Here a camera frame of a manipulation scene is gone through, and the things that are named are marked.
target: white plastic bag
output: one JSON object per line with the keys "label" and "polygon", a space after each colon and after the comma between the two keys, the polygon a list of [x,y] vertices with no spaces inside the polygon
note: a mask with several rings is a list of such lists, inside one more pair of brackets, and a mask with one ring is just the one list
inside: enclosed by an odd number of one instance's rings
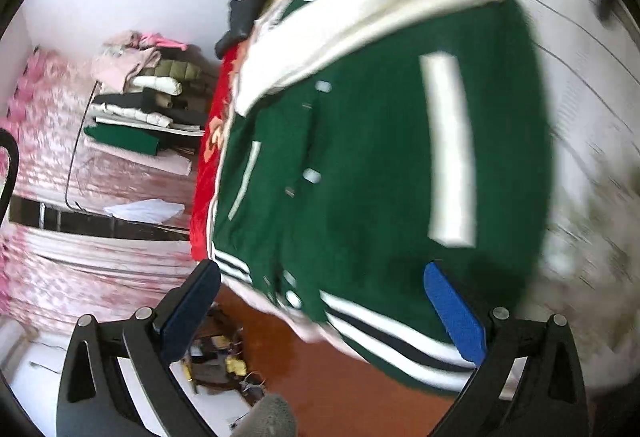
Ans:
{"label": "white plastic bag", "polygon": [[107,206],[104,211],[124,221],[159,224],[181,214],[184,211],[184,204],[165,202],[162,199],[148,199],[129,204]]}

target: orange brown floor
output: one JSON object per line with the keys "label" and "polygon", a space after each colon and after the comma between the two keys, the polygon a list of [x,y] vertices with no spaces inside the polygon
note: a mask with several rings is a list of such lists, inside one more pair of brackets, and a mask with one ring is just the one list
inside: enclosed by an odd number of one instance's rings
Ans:
{"label": "orange brown floor", "polygon": [[453,401],[403,387],[328,343],[305,343],[226,287],[216,301],[243,325],[249,369],[291,404],[300,437],[425,437]]}

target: green and white jacket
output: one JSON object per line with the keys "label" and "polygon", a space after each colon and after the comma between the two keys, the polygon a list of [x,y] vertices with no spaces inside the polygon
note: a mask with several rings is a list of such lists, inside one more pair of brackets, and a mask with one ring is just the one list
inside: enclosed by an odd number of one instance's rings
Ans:
{"label": "green and white jacket", "polygon": [[210,258],[306,340],[460,391],[473,364],[422,271],[513,308],[538,258],[551,142],[526,21],[514,0],[301,2],[258,24],[236,81]]}

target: metal screw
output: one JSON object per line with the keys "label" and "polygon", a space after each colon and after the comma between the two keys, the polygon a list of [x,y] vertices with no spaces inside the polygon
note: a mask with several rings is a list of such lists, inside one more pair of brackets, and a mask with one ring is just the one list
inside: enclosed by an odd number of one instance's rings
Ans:
{"label": "metal screw", "polygon": [[506,320],[509,317],[509,311],[504,307],[496,307],[494,309],[494,318],[498,320]]}
{"label": "metal screw", "polygon": [[91,321],[92,321],[92,318],[90,314],[83,314],[80,318],[78,318],[78,326],[86,327],[91,323]]}
{"label": "metal screw", "polygon": [[561,314],[554,314],[554,323],[564,327],[566,325],[566,318]]}
{"label": "metal screw", "polygon": [[153,314],[153,309],[150,307],[141,307],[136,311],[136,318],[138,320],[146,320]]}

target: pile of clothes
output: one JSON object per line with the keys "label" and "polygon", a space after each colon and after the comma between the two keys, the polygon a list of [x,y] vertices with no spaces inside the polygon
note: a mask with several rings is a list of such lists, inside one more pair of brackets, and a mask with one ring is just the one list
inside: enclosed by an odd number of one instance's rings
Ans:
{"label": "pile of clothes", "polygon": [[159,34],[126,31],[108,39],[92,60],[99,81],[85,144],[178,175],[188,175],[207,122],[204,72],[176,58],[188,45]]}

